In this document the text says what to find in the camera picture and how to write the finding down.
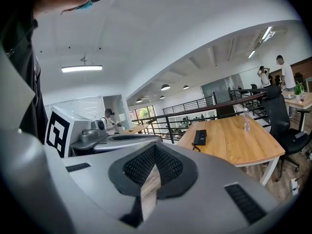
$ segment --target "green plant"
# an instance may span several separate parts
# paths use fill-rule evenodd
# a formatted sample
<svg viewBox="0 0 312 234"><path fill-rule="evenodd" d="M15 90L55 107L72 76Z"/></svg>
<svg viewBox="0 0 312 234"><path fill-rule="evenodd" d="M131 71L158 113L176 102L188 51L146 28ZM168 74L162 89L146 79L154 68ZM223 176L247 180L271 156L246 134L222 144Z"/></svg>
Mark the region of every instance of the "green plant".
<svg viewBox="0 0 312 234"><path fill-rule="evenodd" d="M143 107L140 112L138 113L140 119L143 119L143 118L148 118L149 117L149 114L148 114L148 111L147 111L147 108L146 107Z"/></svg>
<svg viewBox="0 0 312 234"><path fill-rule="evenodd" d="M304 87L303 87L302 83L299 83L297 81L297 84L294 87L294 94L300 95L300 94L302 94L303 91L304 91Z"/></svg>

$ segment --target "white wall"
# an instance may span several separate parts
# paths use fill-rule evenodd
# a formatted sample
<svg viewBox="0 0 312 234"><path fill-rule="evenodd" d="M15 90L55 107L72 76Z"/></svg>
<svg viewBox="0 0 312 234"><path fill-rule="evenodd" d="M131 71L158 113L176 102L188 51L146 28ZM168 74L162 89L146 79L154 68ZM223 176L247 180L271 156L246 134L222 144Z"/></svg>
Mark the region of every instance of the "white wall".
<svg viewBox="0 0 312 234"><path fill-rule="evenodd" d="M259 67L255 67L251 70L241 72L239 73L243 86L241 87L242 89L250 89L251 84L256 84L258 88L261 87L261 78L257 75L257 72L259 71Z"/></svg>
<svg viewBox="0 0 312 234"><path fill-rule="evenodd" d="M150 29L153 34L147 36L139 56L132 56L127 98L175 61L187 58L199 47L212 46L223 36L230 38L255 25L271 26L286 20L300 20L286 0L195 1L185 10L168 10ZM222 74L217 74L213 80L220 78Z"/></svg>
<svg viewBox="0 0 312 234"><path fill-rule="evenodd" d="M276 64L278 55L290 65L312 56L312 42L304 24L293 23L287 28L286 34L273 36L258 50L262 65L270 68L270 72L280 69Z"/></svg>
<svg viewBox="0 0 312 234"><path fill-rule="evenodd" d="M52 92L42 91L42 98L44 105L47 105L83 97L121 95L122 92L122 85L119 84L89 85Z"/></svg>
<svg viewBox="0 0 312 234"><path fill-rule="evenodd" d="M192 100L202 99L203 94L200 86L182 90L173 96L166 97L162 103L163 108L172 107L179 104L183 104Z"/></svg>

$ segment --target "potted plant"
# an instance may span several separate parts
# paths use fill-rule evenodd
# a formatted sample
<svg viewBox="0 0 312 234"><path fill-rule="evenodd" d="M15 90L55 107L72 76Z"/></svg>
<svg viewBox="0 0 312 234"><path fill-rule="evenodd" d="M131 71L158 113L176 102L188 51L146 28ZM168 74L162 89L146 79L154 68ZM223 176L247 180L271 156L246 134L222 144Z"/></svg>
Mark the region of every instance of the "potted plant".
<svg viewBox="0 0 312 234"><path fill-rule="evenodd" d="M301 100L301 94L303 91L304 91L304 87L303 87L302 83L299 83L297 81L297 84L294 87L294 94L296 95L297 101Z"/></svg>

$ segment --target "wooden tabletop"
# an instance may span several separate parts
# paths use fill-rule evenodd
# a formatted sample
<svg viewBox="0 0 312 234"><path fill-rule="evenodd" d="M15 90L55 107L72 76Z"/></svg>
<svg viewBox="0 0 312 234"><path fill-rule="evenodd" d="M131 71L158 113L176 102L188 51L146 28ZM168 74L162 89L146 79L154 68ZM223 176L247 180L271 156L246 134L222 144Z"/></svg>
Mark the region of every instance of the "wooden tabletop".
<svg viewBox="0 0 312 234"><path fill-rule="evenodd" d="M149 124L138 125L138 126L135 126L135 127L132 128L133 131L129 131L130 129L123 131L123 134L124 135L126 135L126 134L135 134L137 132L141 132L145 128L148 128L148 126L149 126Z"/></svg>
<svg viewBox="0 0 312 234"><path fill-rule="evenodd" d="M288 96L292 95L294 96L294 92L288 92L283 91L283 95ZM312 93L304 93L304 101L302 103L299 103L296 98L293 99L285 99L285 103L291 107L297 108L297 109L307 109L312 106Z"/></svg>
<svg viewBox="0 0 312 234"><path fill-rule="evenodd" d="M177 145L192 149L196 130L206 129L206 145L197 147L202 153L225 159L233 165L261 163L285 153L278 142L252 118L250 128L250 131L244 130L244 116L195 122Z"/></svg>

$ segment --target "person with camera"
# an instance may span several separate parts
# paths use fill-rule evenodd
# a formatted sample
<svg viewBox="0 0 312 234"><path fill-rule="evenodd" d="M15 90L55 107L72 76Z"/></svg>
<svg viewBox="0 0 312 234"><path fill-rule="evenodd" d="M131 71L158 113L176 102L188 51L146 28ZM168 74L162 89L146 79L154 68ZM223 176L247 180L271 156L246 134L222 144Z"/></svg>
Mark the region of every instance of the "person with camera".
<svg viewBox="0 0 312 234"><path fill-rule="evenodd" d="M118 127L121 127L122 124L120 122L114 122L112 119L111 119L111 116L112 115L115 115L115 113L113 112L112 109L110 108L106 108L105 109L105 116L103 116L101 118L101 120L103 121L104 123L104 126L105 126L105 130L106 132L109 134L109 135L115 135L115 134L118 134L119 133L119 129Z"/></svg>
<svg viewBox="0 0 312 234"><path fill-rule="evenodd" d="M269 68L264 68L264 66L261 66L259 68L259 71L257 72L258 76L261 78L261 84L263 88L271 86L270 80L269 80Z"/></svg>

